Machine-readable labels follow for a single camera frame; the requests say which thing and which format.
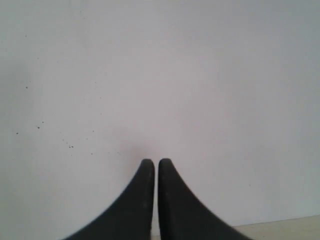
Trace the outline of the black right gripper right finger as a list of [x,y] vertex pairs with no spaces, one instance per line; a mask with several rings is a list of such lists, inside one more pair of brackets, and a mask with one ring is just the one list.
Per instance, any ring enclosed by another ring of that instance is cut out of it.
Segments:
[[162,240],[248,240],[213,214],[188,188],[173,162],[158,164],[158,222]]

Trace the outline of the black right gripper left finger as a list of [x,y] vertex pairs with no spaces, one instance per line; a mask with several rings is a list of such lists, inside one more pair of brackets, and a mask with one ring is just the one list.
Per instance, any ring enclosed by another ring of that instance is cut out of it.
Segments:
[[155,192],[155,166],[143,159],[130,183],[101,215],[68,240],[150,240]]

